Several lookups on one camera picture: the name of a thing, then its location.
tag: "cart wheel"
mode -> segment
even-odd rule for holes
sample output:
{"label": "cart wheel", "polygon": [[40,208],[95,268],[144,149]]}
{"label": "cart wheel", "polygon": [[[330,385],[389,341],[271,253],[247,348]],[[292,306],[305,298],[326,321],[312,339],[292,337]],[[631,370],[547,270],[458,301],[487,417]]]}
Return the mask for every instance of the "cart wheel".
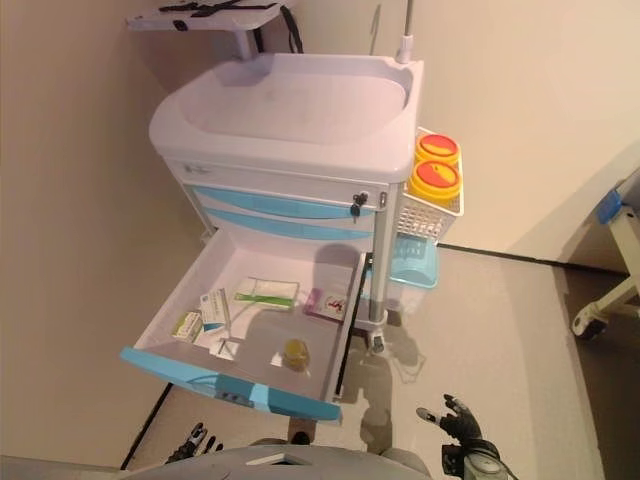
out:
{"label": "cart wheel", "polygon": [[571,324],[573,334],[580,340],[591,340],[602,333],[608,324],[608,319],[600,313],[595,303],[590,303],[584,307]]}
{"label": "cart wheel", "polygon": [[385,351],[385,341],[382,335],[382,330],[374,330],[373,332],[367,332],[367,343],[369,344],[369,351],[375,355],[382,355]]}

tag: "white wall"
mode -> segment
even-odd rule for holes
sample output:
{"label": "white wall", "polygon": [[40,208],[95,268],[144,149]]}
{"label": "white wall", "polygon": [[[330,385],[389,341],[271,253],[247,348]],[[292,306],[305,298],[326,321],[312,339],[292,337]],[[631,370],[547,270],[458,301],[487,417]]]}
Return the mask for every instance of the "white wall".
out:
{"label": "white wall", "polygon": [[4,455],[118,467],[164,387],[118,358],[201,247],[147,137],[149,4],[2,2]]}
{"label": "white wall", "polygon": [[[301,3],[306,51],[394,55],[398,0]],[[640,165],[640,3],[415,0],[420,123],[465,151],[466,214],[445,242],[622,269],[582,225]]]}

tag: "wall-mounted shelf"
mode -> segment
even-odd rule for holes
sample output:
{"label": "wall-mounted shelf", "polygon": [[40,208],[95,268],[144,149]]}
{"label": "wall-mounted shelf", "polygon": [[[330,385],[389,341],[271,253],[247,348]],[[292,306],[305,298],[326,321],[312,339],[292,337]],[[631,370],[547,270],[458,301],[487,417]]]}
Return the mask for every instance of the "wall-mounted shelf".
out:
{"label": "wall-mounted shelf", "polygon": [[[187,5],[191,1],[167,2],[167,5]],[[203,2],[206,5],[217,5],[220,1]],[[226,30],[248,31],[255,30],[280,15],[280,6],[291,8],[297,0],[242,0],[238,6],[261,5],[269,8],[262,10],[221,10],[208,17],[193,17],[195,11],[161,12],[159,9],[150,10],[141,15],[127,18],[131,30]]]}

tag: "tiled floor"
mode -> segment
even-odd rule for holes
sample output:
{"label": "tiled floor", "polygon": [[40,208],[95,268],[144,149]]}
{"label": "tiled floor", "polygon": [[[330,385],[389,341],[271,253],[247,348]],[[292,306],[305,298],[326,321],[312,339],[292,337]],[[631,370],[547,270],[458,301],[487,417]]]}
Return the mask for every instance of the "tiled floor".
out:
{"label": "tiled floor", "polygon": [[[422,457],[434,478],[445,478],[440,445],[450,439],[419,421],[415,409],[444,410],[442,394],[452,393],[473,410],[485,437],[521,479],[602,479],[603,471],[608,480],[640,478],[634,461],[639,323],[614,322],[604,336],[579,346],[567,327],[582,304],[616,279],[439,253],[434,290],[392,284],[390,304],[400,315],[386,328],[388,357],[369,356],[360,338],[352,343],[344,421],[319,425],[315,443],[405,448]],[[284,417],[174,388],[130,468],[162,462],[199,421],[225,448],[284,438],[288,425]]]}

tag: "open drawer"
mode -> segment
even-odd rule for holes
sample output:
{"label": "open drawer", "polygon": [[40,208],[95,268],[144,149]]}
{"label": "open drawer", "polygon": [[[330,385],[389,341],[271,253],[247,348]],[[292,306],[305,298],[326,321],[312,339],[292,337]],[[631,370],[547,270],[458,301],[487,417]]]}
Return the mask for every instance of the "open drawer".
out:
{"label": "open drawer", "polygon": [[[339,419],[340,408],[332,402],[342,381],[366,254],[344,243],[300,239],[280,240],[270,251],[255,237],[248,242],[242,230],[214,234],[135,346],[125,348],[121,357],[216,399],[299,418]],[[301,246],[307,254],[292,257]],[[234,301],[233,293],[245,277],[298,282],[294,308],[277,311]],[[201,332],[193,344],[172,336],[180,316],[198,307],[200,295],[218,288],[227,292],[228,336],[235,344],[227,357],[210,354],[208,334]],[[303,312],[313,288],[346,297],[342,322]],[[307,345],[305,372],[278,362],[292,338]]]}

